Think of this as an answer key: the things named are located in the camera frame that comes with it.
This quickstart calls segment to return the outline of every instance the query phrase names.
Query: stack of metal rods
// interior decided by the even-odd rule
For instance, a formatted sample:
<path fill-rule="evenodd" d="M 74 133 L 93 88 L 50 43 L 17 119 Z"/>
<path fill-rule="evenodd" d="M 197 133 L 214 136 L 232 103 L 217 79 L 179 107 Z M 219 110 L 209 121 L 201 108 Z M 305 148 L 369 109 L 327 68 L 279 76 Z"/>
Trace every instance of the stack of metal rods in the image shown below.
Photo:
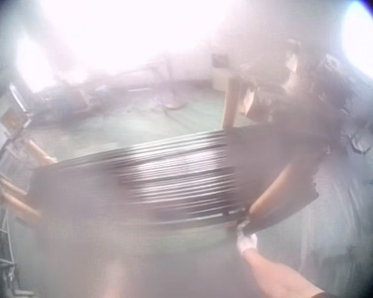
<path fill-rule="evenodd" d="M 94 196 L 99 199 L 86 200 L 85 204 L 104 201 L 108 209 L 112 209 L 108 212 L 112 213 L 116 210 L 114 205 L 123 211 L 133 210 L 135 218 L 127 218 L 127 224 L 187 228 L 221 224 L 244 215 L 245 202 L 237 197 L 223 131 L 84 156 L 47 166 L 42 171 L 51 178 L 58 177 L 58 181 L 64 181 L 65 176 L 71 178 L 56 187 L 62 188 L 60 193 L 77 193 L 72 188 L 87 185 L 87 180 L 81 181 L 87 176 L 103 175 L 115 180 L 119 189 L 125 190 L 118 192 L 115 202 L 104 189 L 101 192 L 95 189 Z M 40 197 L 49 196 L 40 192 Z"/>

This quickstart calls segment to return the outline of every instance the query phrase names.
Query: gloved hand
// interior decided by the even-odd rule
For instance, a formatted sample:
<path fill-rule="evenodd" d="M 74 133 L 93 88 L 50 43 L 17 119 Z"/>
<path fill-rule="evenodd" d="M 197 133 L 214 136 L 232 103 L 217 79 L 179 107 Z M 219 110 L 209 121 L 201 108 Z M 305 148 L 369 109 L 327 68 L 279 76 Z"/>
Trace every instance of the gloved hand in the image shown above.
<path fill-rule="evenodd" d="M 237 248 L 239 249 L 241 255 L 243 255 L 243 253 L 249 248 L 253 248 L 255 250 L 257 249 L 257 235 L 252 234 L 248 237 L 243 235 L 242 229 L 248 223 L 248 221 L 244 221 L 237 226 Z"/>

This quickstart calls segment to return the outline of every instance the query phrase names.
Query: forearm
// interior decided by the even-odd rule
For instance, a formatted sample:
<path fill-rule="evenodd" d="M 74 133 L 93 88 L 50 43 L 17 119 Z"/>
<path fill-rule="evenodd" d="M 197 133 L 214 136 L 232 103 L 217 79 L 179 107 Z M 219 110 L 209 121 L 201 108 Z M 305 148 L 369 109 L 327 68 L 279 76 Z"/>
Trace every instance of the forearm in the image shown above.
<path fill-rule="evenodd" d="M 267 297 L 309 298 L 323 292 L 298 272 L 283 264 L 273 263 L 251 248 L 243 253 L 258 287 Z"/>

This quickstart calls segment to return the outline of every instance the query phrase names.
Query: person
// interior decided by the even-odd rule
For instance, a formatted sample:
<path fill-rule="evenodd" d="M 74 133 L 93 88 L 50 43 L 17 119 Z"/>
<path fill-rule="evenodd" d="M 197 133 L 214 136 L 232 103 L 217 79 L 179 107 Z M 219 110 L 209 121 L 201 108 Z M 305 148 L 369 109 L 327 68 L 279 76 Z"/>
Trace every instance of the person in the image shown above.
<path fill-rule="evenodd" d="M 330 298 L 336 297 L 325 293 L 307 281 L 301 274 L 284 264 L 274 263 L 264 258 L 257 251 L 257 235 L 245 236 L 238 230 L 237 247 L 247 261 L 256 283 L 262 293 L 269 298 Z"/>

